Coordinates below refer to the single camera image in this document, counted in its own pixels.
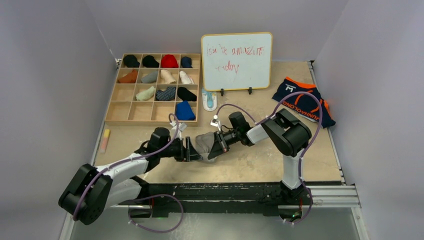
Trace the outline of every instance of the flip-flop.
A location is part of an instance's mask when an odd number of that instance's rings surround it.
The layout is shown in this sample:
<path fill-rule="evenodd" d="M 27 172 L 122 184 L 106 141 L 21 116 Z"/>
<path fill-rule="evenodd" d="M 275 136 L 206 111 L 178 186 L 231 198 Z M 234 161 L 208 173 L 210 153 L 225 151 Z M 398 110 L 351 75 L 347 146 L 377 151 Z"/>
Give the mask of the flip-flop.
<path fill-rule="evenodd" d="M 201 98 L 203 100 L 203 108 L 206 111 L 213 111 L 217 108 L 217 92 L 206 91 L 203 87 L 201 88 Z"/>

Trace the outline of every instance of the wooden tabletop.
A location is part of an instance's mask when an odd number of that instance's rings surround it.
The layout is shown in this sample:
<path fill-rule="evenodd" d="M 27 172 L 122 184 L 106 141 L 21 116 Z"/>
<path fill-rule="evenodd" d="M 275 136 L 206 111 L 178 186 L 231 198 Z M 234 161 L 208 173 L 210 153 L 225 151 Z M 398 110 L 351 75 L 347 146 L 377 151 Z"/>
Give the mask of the wooden tabletop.
<path fill-rule="evenodd" d="M 256 121 L 272 113 L 277 102 L 271 97 L 278 86 L 288 76 L 291 79 L 312 84 L 312 77 L 306 62 L 273 62 L 271 67 L 271 83 L 266 89 L 253 90 L 252 95 L 247 90 L 228 91 L 224 96 L 217 94 L 218 106 L 224 103 L 235 104 L 248 113 Z M 195 144 L 197 135 L 215 132 L 216 127 L 210 125 L 215 111 L 203 109 L 199 101 L 197 127 L 187 127 L 183 137 L 190 136 Z M 219 112 L 221 124 L 230 126 L 228 115 L 238 109 L 225 106 Z M 305 123 L 312 134 L 318 124 L 292 114 Z M 140 147 L 140 144 L 150 138 L 156 126 L 108 126 L 110 137 L 105 153 L 98 153 L 96 166 L 109 164 L 123 159 Z M 340 181 L 336 156 L 327 129 L 321 129 L 315 142 L 304 157 L 303 174 L 306 181 Z M 176 162 L 173 158 L 162 158 L 160 164 L 148 173 L 140 175 L 149 183 L 225 183 L 225 182 L 276 182 L 283 177 L 283 156 L 270 139 L 263 140 L 254 146 L 243 146 L 236 143 L 230 146 L 230 151 L 220 155 L 214 163 Z"/>

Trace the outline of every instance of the blue cloth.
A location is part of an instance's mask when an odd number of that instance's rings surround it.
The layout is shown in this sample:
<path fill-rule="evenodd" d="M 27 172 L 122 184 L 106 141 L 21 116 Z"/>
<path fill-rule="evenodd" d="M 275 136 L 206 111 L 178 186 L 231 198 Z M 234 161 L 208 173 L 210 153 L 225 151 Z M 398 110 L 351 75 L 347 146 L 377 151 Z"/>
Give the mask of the blue cloth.
<path fill-rule="evenodd" d="M 192 121 L 196 119 L 188 101 L 183 101 L 176 105 L 175 115 L 181 121 Z"/>
<path fill-rule="evenodd" d="M 192 59 L 189 58 L 188 56 L 183 56 L 181 58 L 181 67 L 185 68 L 185 69 L 192 69 Z"/>

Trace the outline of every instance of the wooden organizer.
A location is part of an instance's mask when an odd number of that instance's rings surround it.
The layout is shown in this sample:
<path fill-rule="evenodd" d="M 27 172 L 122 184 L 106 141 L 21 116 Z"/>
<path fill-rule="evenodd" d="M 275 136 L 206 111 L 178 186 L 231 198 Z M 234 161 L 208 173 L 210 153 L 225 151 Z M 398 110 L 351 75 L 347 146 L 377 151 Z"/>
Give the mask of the wooden organizer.
<path fill-rule="evenodd" d="M 199 95 L 199 80 L 200 80 L 200 54 L 174 54 L 174 53 L 126 53 L 123 55 L 122 59 L 126 55 L 134 55 L 138 62 L 140 62 L 140 67 L 131 68 L 121 64 L 118 74 L 116 76 L 115 85 L 113 87 L 112 97 L 109 102 L 107 109 L 106 119 L 110 125 L 162 125 L 166 126 L 169 124 L 168 115 L 170 113 L 175 114 L 176 104 L 182 102 L 182 100 L 175 94 L 175 99 L 171 101 L 157 101 L 156 91 L 165 90 L 167 87 L 184 87 L 187 88 L 190 92 L 194 93 L 197 96 L 197 101 L 189 101 L 188 103 L 193 110 L 193 113 L 196 116 L 195 120 L 192 121 L 181 121 L 186 123 L 189 126 L 197 126 L 198 124 L 198 113 L 199 113 L 199 100 L 202 99 L 202 96 Z M 142 65 L 142 59 L 144 56 L 152 55 L 156 61 L 160 64 L 161 59 L 164 55 L 171 54 L 174 55 L 176 61 L 178 62 L 179 68 L 148 68 Z M 181 67 L 181 58 L 189 57 L 191 58 L 191 66 L 193 68 L 182 68 Z M 131 73 L 133 69 L 138 71 L 137 81 L 135 83 L 118 83 L 118 79 L 124 77 L 125 75 Z M 165 84 L 164 80 L 161 78 L 161 70 L 166 69 L 171 72 L 172 76 L 177 80 L 175 84 Z M 142 83 L 142 77 L 147 74 L 158 71 L 157 80 L 154 83 Z M 188 76 L 190 76 L 194 84 L 182 84 L 180 79 L 180 71 L 184 71 Z M 156 91 L 152 98 L 147 101 L 137 101 L 136 94 L 143 90 L 149 89 L 151 86 L 156 88 Z"/>

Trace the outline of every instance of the whiteboard frame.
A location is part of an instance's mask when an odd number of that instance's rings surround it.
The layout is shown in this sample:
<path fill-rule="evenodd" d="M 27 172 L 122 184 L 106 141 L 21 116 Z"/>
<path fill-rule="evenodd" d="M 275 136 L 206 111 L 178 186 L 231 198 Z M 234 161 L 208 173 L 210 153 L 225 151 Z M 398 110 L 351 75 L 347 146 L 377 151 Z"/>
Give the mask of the whiteboard frame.
<path fill-rule="evenodd" d="M 200 39 L 200 46 L 201 46 L 201 70 L 202 73 L 205 72 L 205 65 L 204 65 L 204 59 L 203 59 L 203 38 L 204 37 L 210 37 L 210 36 L 226 36 L 226 35 L 252 35 L 252 34 L 269 34 L 271 35 L 271 53 L 269 54 L 269 79 L 268 79 L 268 86 L 265 87 L 252 87 L 252 89 L 267 89 L 270 87 L 271 84 L 271 65 L 272 65 L 272 61 L 273 61 L 273 42 L 274 42 L 274 36 L 271 32 L 269 31 L 261 31 L 261 32 L 242 32 L 242 33 L 218 33 L 218 34 L 205 34 L 201 37 Z M 205 77 L 202 76 L 203 78 L 203 87 L 205 87 Z M 221 89 L 206 89 L 204 88 L 206 91 L 211 92 L 211 91 L 221 91 Z M 224 89 L 224 91 L 238 91 L 238 90 L 248 90 L 249 88 L 232 88 L 232 89 Z"/>

